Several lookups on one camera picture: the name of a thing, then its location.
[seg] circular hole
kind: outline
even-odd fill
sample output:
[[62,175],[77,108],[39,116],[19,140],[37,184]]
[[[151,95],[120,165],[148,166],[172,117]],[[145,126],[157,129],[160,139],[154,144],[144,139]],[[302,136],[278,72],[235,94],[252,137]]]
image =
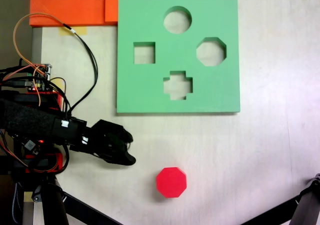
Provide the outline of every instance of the circular hole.
[[164,27],[173,34],[182,34],[187,31],[192,22],[190,12],[183,6],[170,8],[164,18]]

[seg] wire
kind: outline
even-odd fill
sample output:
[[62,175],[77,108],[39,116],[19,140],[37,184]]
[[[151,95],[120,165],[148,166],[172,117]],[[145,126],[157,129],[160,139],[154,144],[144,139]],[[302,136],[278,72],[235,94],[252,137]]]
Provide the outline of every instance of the wire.
[[34,65],[33,65],[33,64],[29,64],[29,65],[27,65],[27,66],[24,66],[24,67],[22,67],[22,68],[19,68],[18,70],[16,70],[16,71],[10,73],[9,75],[5,76],[5,77],[3,78],[3,81],[8,80],[12,75],[20,72],[21,70],[30,68],[30,67],[32,67],[32,66],[34,66]]
[[[39,70],[39,66],[37,66],[36,69],[34,70],[34,72],[33,72],[33,77],[35,77],[36,72],[37,72],[38,70]],[[41,105],[41,96],[40,96],[39,90],[38,90],[38,88],[37,88],[37,84],[36,84],[35,79],[33,79],[32,81],[33,81],[33,85],[34,85],[34,88],[35,88],[35,90],[36,90],[36,93],[38,94],[39,107],[40,107],[40,105]]]
[[[50,79],[50,82],[52,80],[55,80],[55,79],[61,79],[64,82],[64,95],[66,95],[66,92],[67,92],[67,82],[66,82],[66,80],[64,78],[62,78],[62,77],[57,76],[57,77],[54,77],[54,78]],[[65,109],[67,109],[66,106],[67,106],[67,104],[65,103],[65,100],[63,99],[62,111],[65,111]]]
[[14,48],[16,50],[16,52],[18,53],[19,57],[22,58],[27,64],[29,65],[33,65],[33,63],[31,61],[29,61],[28,59],[26,59],[19,51],[18,49],[18,46],[17,46],[17,42],[16,42],[16,33],[17,33],[17,29],[20,25],[20,23],[25,20],[26,18],[30,17],[30,16],[34,16],[34,15],[40,15],[40,16],[46,16],[46,17],[50,17],[56,21],[58,21],[59,23],[61,23],[62,25],[64,24],[61,20],[59,20],[57,17],[51,15],[51,14],[48,14],[48,13],[44,13],[44,12],[34,12],[34,13],[30,13],[30,14],[27,14],[25,16],[23,16],[15,25],[14,27],[14,30],[13,30],[13,45],[14,45]]
[[17,188],[18,184],[16,183],[14,186],[14,195],[13,195],[13,201],[12,201],[12,209],[11,209],[11,214],[12,214],[12,219],[16,224],[21,224],[21,222],[18,222],[15,217],[15,201],[16,201],[16,195],[17,195]]
[[[47,79],[45,79],[44,77],[34,77],[34,76],[20,76],[20,77],[13,77],[13,78],[10,78],[10,79],[7,79],[3,82],[0,83],[1,86],[6,86],[6,82],[9,82],[9,81],[20,81],[20,80],[28,80],[28,81],[32,81],[33,79],[37,79],[37,80],[40,80],[40,81],[44,81],[45,83],[47,83],[48,85],[50,85],[56,92],[58,92],[62,97],[63,97],[63,100],[66,102],[66,108],[67,106],[70,107],[70,103],[65,95],[65,93],[56,85],[54,84],[53,82],[51,81],[48,81]],[[67,110],[65,111],[64,113],[64,119],[67,120]]]
[[[72,30],[71,27],[67,26],[64,24],[64,26],[70,30]],[[93,72],[94,72],[94,82],[93,82],[93,86],[89,89],[89,91],[87,91],[84,96],[82,98],[80,98],[79,101],[77,101],[67,112],[67,115],[69,117],[71,117],[71,114],[72,114],[72,111],[75,109],[75,107],[81,103],[90,93],[91,91],[95,88],[96,84],[97,84],[97,81],[98,81],[98,64],[97,64],[97,61],[96,61],[96,58],[94,56],[94,54],[92,53],[92,51],[90,50],[90,48],[88,47],[88,45],[85,43],[85,41],[77,34],[77,33],[74,33],[77,38],[81,41],[81,43],[83,44],[86,52],[88,53],[89,57],[90,57],[90,60],[91,60],[91,63],[92,63],[92,66],[93,66]]]
[[[3,140],[3,143],[0,142],[0,146],[9,154],[11,155],[12,157],[14,157],[20,164],[22,164],[24,167],[28,168],[28,169],[31,169],[27,164],[25,164],[21,159],[19,159],[9,148],[8,146],[6,145],[6,138],[4,137],[4,134],[3,132],[1,131],[0,132],[0,135],[1,135],[1,138]],[[51,172],[53,171],[54,169],[56,169],[58,166],[58,159],[56,160],[56,163],[54,165],[53,168],[50,168],[48,170],[38,170],[38,169],[33,169],[33,171],[37,172],[37,173],[44,173],[44,172]]]
[[22,208],[21,208],[21,206],[20,206],[20,202],[19,202],[19,187],[17,186],[17,188],[16,188],[16,203],[18,204],[18,207],[19,207],[19,210],[20,210],[20,212],[22,212]]
[[67,24],[63,23],[61,20],[59,20],[57,17],[51,15],[51,14],[48,14],[48,13],[44,13],[44,12],[35,12],[35,13],[30,13],[30,14],[27,14],[25,16],[23,16],[15,25],[14,27],[14,30],[13,30],[13,45],[14,45],[14,48],[16,50],[16,52],[18,53],[18,55],[26,62],[28,63],[31,67],[33,67],[35,70],[37,69],[36,65],[33,64],[31,61],[29,61],[28,59],[26,59],[19,51],[18,49],[18,46],[17,46],[17,42],[16,42],[16,33],[17,33],[17,29],[20,25],[20,23],[26,19],[27,17],[30,17],[30,16],[34,16],[34,15],[40,15],[40,16],[47,16],[47,17],[50,17],[54,20],[56,20],[57,22],[61,23],[64,27],[66,27],[67,29],[69,29],[72,33],[74,33],[74,35],[76,35],[76,37],[81,41],[81,43],[83,44],[85,50],[87,51],[89,57],[90,57],[90,60],[91,60],[91,63],[92,63],[92,66],[93,66],[93,71],[94,71],[94,83],[93,83],[93,86],[89,89],[88,92],[86,92],[84,94],[84,96],[82,98],[80,98],[79,101],[77,101],[72,107],[70,107],[70,109],[66,112],[66,119],[68,119],[68,117],[71,117],[72,115],[72,111],[75,109],[75,107],[81,103],[90,93],[91,91],[94,89],[94,87],[96,86],[97,84],[97,81],[98,81],[98,64],[97,64],[97,61],[96,61],[96,58],[93,54],[93,52],[90,50],[90,48],[88,47],[88,45],[85,43],[85,41],[76,33],[75,30],[73,30],[70,26],[68,26]]
[[58,172],[55,172],[54,174],[60,174],[62,173],[64,170],[66,170],[68,164],[69,164],[69,160],[70,160],[70,155],[69,155],[69,150],[68,150],[68,147],[67,145],[62,145],[64,151],[65,151],[65,163],[64,163],[64,166],[61,170],[59,170]]

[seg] orange wire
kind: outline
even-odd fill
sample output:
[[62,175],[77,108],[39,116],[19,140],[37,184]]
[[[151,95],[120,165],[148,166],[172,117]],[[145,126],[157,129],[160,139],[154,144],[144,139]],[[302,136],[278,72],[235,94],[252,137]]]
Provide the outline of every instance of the orange wire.
[[[16,74],[18,73],[19,71],[23,70],[23,69],[26,69],[26,68],[29,68],[29,67],[33,67],[34,68],[34,72],[33,72],[33,76],[35,76],[36,72],[38,71],[39,74],[41,75],[44,75],[45,73],[43,71],[40,71],[39,70],[39,66],[37,66],[37,64],[34,64],[32,63],[31,61],[29,61],[28,59],[26,59],[22,54],[21,52],[19,51],[18,49],[18,46],[17,46],[17,41],[16,41],[16,33],[17,33],[17,29],[20,25],[20,23],[25,20],[26,18],[30,17],[30,16],[34,16],[34,15],[41,15],[41,16],[47,16],[47,17],[50,17],[50,18],[53,18],[55,19],[56,21],[58,21],[59,23],[61,24],[64,24],[61,20],[59,20],[57,17],[51,15],[51,14],[48,14],[48,13],[44,13],[44,12],[34,12],[34,13],[30,13],[30,14],[27,14],[25,16],[23,16],[15,25],[14,27],[14,30],[13,30],[13,45],[14,45],[14,48],[16,50],[16,52],[18,53],[18,55],[20,56],[20,58],[22,58],[28,65],[25,66],[25,67],[22,67],[20,69],[18,69],[17,71],[14,71],[12,73],[10,73],[7,78],[3,79],[3,80],[7,80],[9,79],[13,74]],[[41,97],[40,97],[40,94],[39,94],[39,91],[38,91],[38,88],[36,86],[36,82],[35,80],[33,79],[33,84],[34,84],[34,87],[35,87],[35,90],[38,94],[38,97],[39,97],[39,107],[41,105]]]
[[[40,66],[37,66],[36,67],[36,69],[34,70],[34,72],[33,72],[33,76],[35,76],[36,75],[36,72],[37,72],[37,70],[39,69],[39,67]],[[40,105],[41,105],[41,97],[40,97],[40,93],[39,93],[39,91],[38,91],[38,88],[37,88],[37,85],[36,85],[36,81],[35,81],[35,79],[33,79],[33,85],[34,85],[34,88],[35,88],[35,90],[36,90],[36,93],[38,94],[38,98],[39,98],[39,107],[40,107]]]
[[[3,81],[9,79],[12,75],[20,72],[21,70],[30,68],[30,67],[32,67],[32,66],[34,66],[34,64],[29,64],[28,66],[24,66],[24,67],[22,67],[22,68],[20,68],[20,69],[18,69],[18,70],[16,70],[16,71],[8,74],[7,76],[5,76],[5,77],[3,78]],[[38,73],[40,73],[41,75],[44,75],[44,74],[45,74],[43,71],[40,71],[40,70],[38,71]]]
[[[17,160],[19,160],[20,163],[22,163],[25,167],[29,167],[27,164],[25,164],[23,161],[21,161],[13,152],[10,151],[10,149],[7,149],[2,142],[0,142],[1,147],[7,152],[9,153],[12,157],[16,158]],[[50,168],[48,170],[38,170],[38,169],[34,169],[35,172],[37,173],[43,173],[43,172],[50,172],[53,171],[54,169],[56,169],[58,166],[58,159],[56,160],[56,163],[54,165],[53,168]]]
[[34,65],[31,61],[29,61],[28,59],[26,59],[19,51],[18,49],[18,46],[17,46],[17,42],[16,42],[16,33],[17,33],[17,29],[20,25],[20,23],[25,20],[26,18],[30,17],[30,16],[34,16],[34,15],[41,15],[41,16],[47,16],[47,17],[50,17],[50,18],[53,18],[54,20],[58,21],[59,23],[61,24],[64,24],[61,20],[59,20],[57,17],[51,15],[51,14],[48,14],[48,13],[44,13],[44,12],[34,12],[34,13],[30,13],[30,14],[27,14],[25,16],[23,16],[15,25],[14,27],[14,30],[13,30],[13,45],[14,45],[14,48],[16,50],[16,52],[18,53],[18,55],[20,56],[20,58],[22,58],[27,64],[29,65]]

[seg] yellow tape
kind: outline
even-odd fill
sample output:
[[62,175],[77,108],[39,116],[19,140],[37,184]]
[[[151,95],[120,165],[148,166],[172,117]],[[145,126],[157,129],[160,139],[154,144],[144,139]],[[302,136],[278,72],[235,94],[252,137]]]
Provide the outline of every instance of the yellow tape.
[[25,191],[25,192],[24,192],[23,202],[24,202],[24,203],[34,202],[34,201],[32,200],[32,191]]
[[[73,26],[72,27],[76,34],[78,35],[87,35],[87,27],[86,26]],[[73,35],[73,33],[66,27],[60,26],[59,28],[59,35],[60,36],[70,36]]]

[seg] electronic circuit board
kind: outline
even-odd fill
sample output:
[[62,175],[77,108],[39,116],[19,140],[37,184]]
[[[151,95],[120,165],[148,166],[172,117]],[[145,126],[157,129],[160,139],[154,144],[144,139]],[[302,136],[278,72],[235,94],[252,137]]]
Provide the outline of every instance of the electronic circuit board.
[[[51,75],[51,64],[49,63],[44,63],[42,65],[45,65],[45,66],[42,66],[42,67],[39,67],[38,70],[43,72],[44,75],[41,75],[39,73],[35,73],[35,77],[38,77],[38,78],[46,78],[48,81],[50,81],[50,75]],[[35,79],[35,84],[32,83],[32,86],[31,87],[28,87],[28,92],[37,92],[36,91],[36,88],[38,89],[39,92],[51,92],[52,91],[52,88],[50,86],[48,86],[47,83],[45,83],[44,81],[42,80],[37,80]]]

